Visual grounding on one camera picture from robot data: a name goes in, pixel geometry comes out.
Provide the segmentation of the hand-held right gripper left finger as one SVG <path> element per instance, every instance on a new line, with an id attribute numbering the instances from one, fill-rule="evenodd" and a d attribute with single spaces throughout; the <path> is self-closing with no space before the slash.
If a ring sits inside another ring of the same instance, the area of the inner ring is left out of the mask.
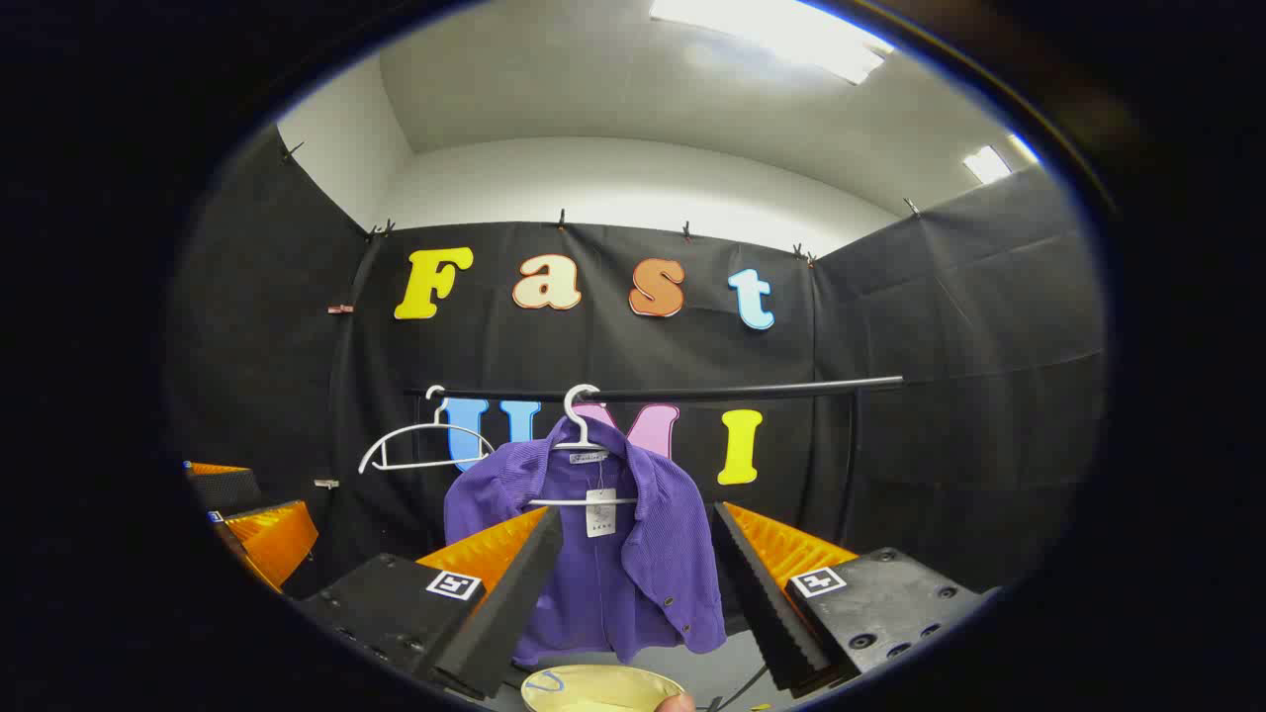
<path id="1" fill-rule="evenodd" d="M 376 555 L 298 609 L 362 658 L 484 701 L 498 696 L 562 545 L 560 511 L 542 505 L 417 563 Z"/>

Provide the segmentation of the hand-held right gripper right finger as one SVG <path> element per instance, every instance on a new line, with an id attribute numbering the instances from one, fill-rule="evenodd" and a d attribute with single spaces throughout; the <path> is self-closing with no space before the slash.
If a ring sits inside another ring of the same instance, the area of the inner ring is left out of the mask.
<path id="1" fill-rule="evenodd" d="M 787 693 L 917 652 L 998 594 L 895 547 L 858 555 L 733 503 L 713 505 L 711 536 L 774 685 Z"/>

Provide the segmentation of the purple corduroy jacket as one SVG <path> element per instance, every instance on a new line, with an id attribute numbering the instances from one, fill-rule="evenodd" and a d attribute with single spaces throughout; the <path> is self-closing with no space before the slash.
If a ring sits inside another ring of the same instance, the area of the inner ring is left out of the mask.
<path id="1" fill-rule="evenodd" d="M 553 450 L 579 440 L 566 416 L 543 438 L 505 443 L 449 486 L 443 523 L 456 544 L 534 505 L 533 499 L 585 499 L 614 488 L 637 503 L 618 505 L 617 531 L 587 538 L 584 505 L 561 505 L 563 545 L 511 658 L 613 652 L 630 663 L 652 646 L 715 652 L 725 616 L 709 517 L 696 483 L 674 460 L 632 443 L 604 422 L 587 421 L 604 452 Z"/>

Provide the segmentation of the white clothes hanger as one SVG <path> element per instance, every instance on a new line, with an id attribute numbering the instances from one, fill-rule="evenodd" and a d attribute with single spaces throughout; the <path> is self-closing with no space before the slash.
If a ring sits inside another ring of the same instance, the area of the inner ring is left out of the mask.
<path id="1" fill-rule="evenodd" d="M 448 410 L 449 394 L 443 385 L 430 385 L 425 388 L 423 394 L 425 402 L 438 400 L 436 410 L 430 414 L 429 422 L 422 422 L 415 424 L 406 424 L 406 427 L 390 431 L 384 436 L 379 437 L 363 454 L 357 466 L 357 473 L 363 474 L 367 469 L 372 467 L 377 473 L 406 473 L 406 470 L 420 470 L 441 466 L 460 466 L 460 465 L 472 465 L 484 459 L 487 459 L 494 452 L 492 442 L 484 437 L 479 431 L 465 427 L 465 424 L 454 424 L 452 422 L 446 422 L 443 416 Z M 449 452 L 448 459 L 443 460 L 422 460 L 415 456 L 411 462 L 390 462 L 390 442 L 404 435 L 417 435 L 423 431 L 446 431 L 457 432 L 461 435 L 467 435 L 475 440 L 475 451 L 470 457 L 452 457 Z"/>
<path id="2" fill-rule="evenodd" d="M 579 384 L 570 388 L 563 395 L 563 410 L 566 418 L 576 424 L 579 428 L 579 440 L 575 442 L 560 442 L 553 446 L 553 450 L 562 451 L 579 451 L 579 452 L 604 452 L 606 448 L 600 443 L 589 441 L 587 437 L 587 421 L 584 421 L 584 416 L 579 414 L 576 410 L 576 402 L 584 394 L 598 394 L 600 389 L 590 384 Z M 592 508 L 592 505 L 625 505 L 637 503 L 637 497 L 615 497 L 614 494 L 601 494 L 601 495 L 587 495 L 585 499 L 533 499 L 529 500 L 532 505 L 584 505 L 585 508 Z"/>

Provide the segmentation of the small ceiling light panel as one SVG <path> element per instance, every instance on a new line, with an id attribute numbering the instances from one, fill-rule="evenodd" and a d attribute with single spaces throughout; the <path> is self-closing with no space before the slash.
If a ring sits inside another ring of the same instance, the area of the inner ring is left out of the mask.
<path id="1" fill-rule="evenodd" d="M 981 144 L 974 152 L 963 156 L 961 163 L 981 185 L 989 185 L 1019 171 L 1039 166 L 1039 157 L 1020 136 L 1009 133 L 1003 149 L 995 144 Z"/>

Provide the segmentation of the large ceiling light panel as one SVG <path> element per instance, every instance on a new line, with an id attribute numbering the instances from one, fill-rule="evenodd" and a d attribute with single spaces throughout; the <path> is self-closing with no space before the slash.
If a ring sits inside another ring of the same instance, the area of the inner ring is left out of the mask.
<path id="1" fill-rule="evenodd" d="M 648 14 L 733 35 L 860 85 L 895 46 L 803 0 L 653 0 Z"/>

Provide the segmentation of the black clothes rail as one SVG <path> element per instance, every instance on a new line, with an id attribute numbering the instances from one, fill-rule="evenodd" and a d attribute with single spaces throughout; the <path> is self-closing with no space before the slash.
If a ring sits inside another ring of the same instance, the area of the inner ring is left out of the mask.
<path id="1" fill-rule="evenodd" d="M 642 389 L 642 391 L 600 391 L 598 394 L 584 394 L 579 402 L 582 404 L 610 404 L 611 402 L 667 402 L 679 404 L 680 402 L 772 402 L 772 400 L 813 400 L 819 397 L 837 397 L 838 394 L 855 394 L 860 391 L 895 391 L 905 385 L 904 378 L 866 378 L 858 380 L 844 380 L 844 383 L 796 383 L 777 385 L 752 385 L 741 388 L 710 388 L 710 389 Z M 511 402 L 560 402 L 563 405 L 566 391 L 471 391 L 471 389 L 447 389 L 449 400 L 466 397 L 475 400 L 503 400 Z M 420 405 L 424 391 L 420 389 L 406 389 L 409 397 L 414 397 L 417 405 Z"/>

